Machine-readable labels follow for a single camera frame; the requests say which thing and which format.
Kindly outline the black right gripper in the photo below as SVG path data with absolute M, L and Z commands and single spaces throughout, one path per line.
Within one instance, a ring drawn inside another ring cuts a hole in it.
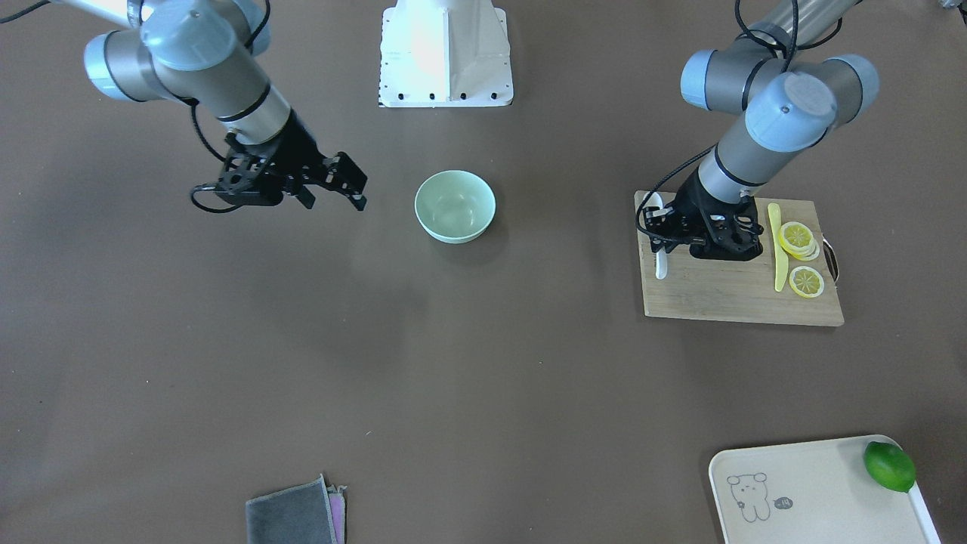
M 296 111 L 290 111 L 279 133 L 257 145 L 257 155 L 264 160 L 257 181 L 259 192 L 266 200 L 263 206 L 278 206 L 284 196 L 293 196 L 310 209 L 317 198 L 308 186 L 323 185 L 346 197 L 359 212 L 365 210 L 366 173 L 348 153 L 322 155 Z

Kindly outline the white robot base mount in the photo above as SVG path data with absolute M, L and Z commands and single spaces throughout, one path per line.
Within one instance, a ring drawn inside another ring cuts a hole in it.
M 378 106 L 512 104 L 505 10 L 490 1 L 397 1 L 381 21 Z

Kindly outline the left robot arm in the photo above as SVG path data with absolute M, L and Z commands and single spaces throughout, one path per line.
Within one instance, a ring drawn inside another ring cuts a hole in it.
M 685 247 L 708 261 L 762 254 L 756 195 L 802 151 L 860 116 L 879 95 L 873 63 L 846 54 L 796 60 L 839 31 L 852 1 L 783 1 L 763 20 L 740 25 L 720 51 L 698 51 L 681 72 L 681 96 L 695 107 L 736 115 L 716 144 L 690 160 L 694 171 L 662 206 L 643 200 L 638 231 L 650 250 Z

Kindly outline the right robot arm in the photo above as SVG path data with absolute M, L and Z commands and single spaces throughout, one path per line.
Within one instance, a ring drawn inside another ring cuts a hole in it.
M 277 206 L 293 196 L 314 206 L 310 186 L 334 190 L 358 210 L 367 178 L 343 152 L 326 157 L 256 61 L 270 44 L 269 7 L 252 1 L 73 1 L 114 22 L 84 51 L 88 79 L 125 102 L 172 100 L 205 107 L 227 130 L 213 193 L 222 211 Z

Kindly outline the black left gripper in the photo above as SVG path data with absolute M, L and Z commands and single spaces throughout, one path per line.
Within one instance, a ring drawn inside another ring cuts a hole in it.
M 752 196 L 737 203 L 716 199 L 702 185 L 694 170 L 662 208 L 642 203 L 642 232 L 650 250 L 672 252 L 687 246 L 691 257 L 709 261 L 752 261 L 763 252 L 758 209 Z

